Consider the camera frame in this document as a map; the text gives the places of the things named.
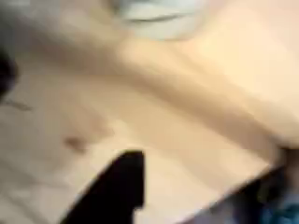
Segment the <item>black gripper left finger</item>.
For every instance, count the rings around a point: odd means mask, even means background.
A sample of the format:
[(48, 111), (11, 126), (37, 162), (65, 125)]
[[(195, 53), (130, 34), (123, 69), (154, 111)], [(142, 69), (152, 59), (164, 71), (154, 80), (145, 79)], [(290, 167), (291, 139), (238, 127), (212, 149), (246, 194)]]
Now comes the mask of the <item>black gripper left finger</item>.
[(16, 62), (4, 51), (0, 51), (0, 98), (4, 98), (16, 85), (19, 73)]

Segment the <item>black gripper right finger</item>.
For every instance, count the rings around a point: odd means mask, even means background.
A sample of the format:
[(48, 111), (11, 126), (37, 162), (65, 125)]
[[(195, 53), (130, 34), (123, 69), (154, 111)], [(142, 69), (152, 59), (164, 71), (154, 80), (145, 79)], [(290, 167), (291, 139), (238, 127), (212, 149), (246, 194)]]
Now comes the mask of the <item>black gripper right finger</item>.
[(85, 190), (60, 224), (134, 224), (145, 201), (145, 155), (117, 157)]

